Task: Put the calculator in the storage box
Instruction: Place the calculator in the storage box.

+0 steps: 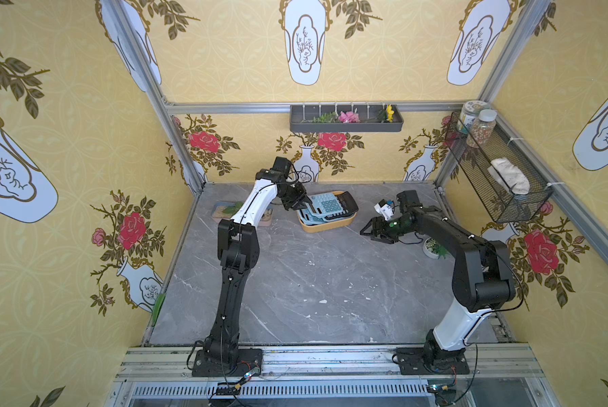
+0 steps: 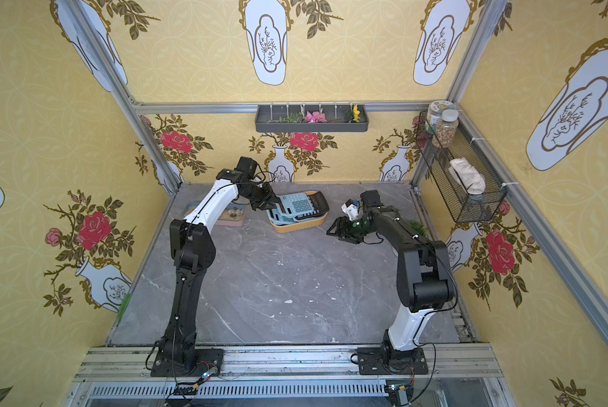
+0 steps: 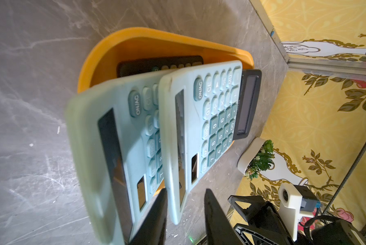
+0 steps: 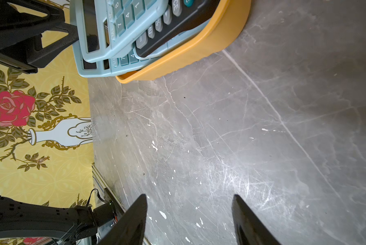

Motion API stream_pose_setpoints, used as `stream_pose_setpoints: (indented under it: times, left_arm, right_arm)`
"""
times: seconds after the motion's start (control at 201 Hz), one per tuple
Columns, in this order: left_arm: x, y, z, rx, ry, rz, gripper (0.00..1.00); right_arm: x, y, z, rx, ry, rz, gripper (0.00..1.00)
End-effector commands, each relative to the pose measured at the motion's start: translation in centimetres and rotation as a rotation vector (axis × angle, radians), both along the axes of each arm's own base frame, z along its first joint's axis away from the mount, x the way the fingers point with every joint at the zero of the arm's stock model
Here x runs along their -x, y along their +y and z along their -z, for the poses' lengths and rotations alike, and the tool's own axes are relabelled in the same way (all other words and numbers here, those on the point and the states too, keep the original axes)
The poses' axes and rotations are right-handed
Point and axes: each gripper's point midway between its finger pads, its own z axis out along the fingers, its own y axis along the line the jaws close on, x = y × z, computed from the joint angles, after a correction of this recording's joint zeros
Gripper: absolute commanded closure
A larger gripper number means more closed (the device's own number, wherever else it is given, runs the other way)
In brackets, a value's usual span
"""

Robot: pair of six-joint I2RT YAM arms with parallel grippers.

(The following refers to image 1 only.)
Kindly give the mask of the large black calculator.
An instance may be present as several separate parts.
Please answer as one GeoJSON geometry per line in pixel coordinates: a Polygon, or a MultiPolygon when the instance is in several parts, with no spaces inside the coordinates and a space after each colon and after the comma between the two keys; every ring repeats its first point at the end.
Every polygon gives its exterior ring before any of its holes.
{"type": "Polygon", "coordinates": [[[343,192],[341,194],[336,195],[336,199],[341,205],[341,212],[339,214],[326,216],[326,220],[345,219],[355,215],[358,212],[358,204],[356,203],[351,193],[343,192]]]}

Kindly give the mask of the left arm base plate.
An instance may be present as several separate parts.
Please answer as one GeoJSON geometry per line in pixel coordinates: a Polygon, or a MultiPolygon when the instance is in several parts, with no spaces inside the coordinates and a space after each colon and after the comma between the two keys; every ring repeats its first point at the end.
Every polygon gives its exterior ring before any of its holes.
{"type": "Polygon", "coordinates": [[[213,353],[198,350],[192,368],[193,377],[241,377],[252,369],[261,372],[263,351],[261,349],[239,349],[237,355],[227,360],[213,353]]]}

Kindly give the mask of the light blue calculator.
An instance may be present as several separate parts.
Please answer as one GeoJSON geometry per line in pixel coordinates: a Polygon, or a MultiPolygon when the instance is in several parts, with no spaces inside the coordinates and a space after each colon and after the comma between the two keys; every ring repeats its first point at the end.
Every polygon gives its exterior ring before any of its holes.
{"type": "Polygon", "coordinates": [[[304,225],[311,227],[332,222],[328,213],[323,212],[320,208],[312,206],[309,203],[306,203],[300,210],[298,210],[298,216],[304,225]]]}
{"type": "Polygon", "coordinates": [[[327,216],[339,215],[344,210],[334,193],[311,195],[309,199],[311,201],[309,204],[310,211],[317,217],[324,218],[327,216]]]}

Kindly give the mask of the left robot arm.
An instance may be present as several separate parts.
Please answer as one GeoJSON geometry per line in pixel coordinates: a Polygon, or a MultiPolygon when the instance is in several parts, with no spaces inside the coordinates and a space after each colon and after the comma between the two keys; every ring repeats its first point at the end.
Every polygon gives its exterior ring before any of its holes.
{"type": "Polygon", "coordinates": [[[258,263],[260,246],[258,226],[274,199],[280,199],[285,210],[298,209],[307,199],[307,191],[297,171],[263,169],[256,174],[255,184],[229,220],[217,228],[217,257],[222,267],[222,285],[217,313],[210,334],[204,341],[207,357],[232,365],[239,358],[241,305],[245,286],[258,263]]]}

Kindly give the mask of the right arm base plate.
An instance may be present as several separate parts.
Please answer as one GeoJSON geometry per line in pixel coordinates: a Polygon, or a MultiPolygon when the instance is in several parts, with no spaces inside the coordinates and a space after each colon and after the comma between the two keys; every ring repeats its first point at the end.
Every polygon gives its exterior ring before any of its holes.
{"type": "Polygon", "coordinates": [[[423,348],[397,348],[392,361],[404,376],[467,375],[470,368],[463,350],[445,351],[423,348]]]}

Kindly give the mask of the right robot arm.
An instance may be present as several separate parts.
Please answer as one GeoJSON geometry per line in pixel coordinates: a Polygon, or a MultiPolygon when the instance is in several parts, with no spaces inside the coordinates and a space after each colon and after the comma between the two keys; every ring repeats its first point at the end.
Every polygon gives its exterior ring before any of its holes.
{"type": "Polygon", "coordinates": [[[376,242],[396,244],[404,235],[417,232],[432,238],[453,257],[453,302],[427,335],[424,357],[428,364],[460,358],[474,331],[516,295],[507,246],[473,235],[435,206],[400,208],[399,217],[387,220],[376,216],[360,234],[376,242]]]}

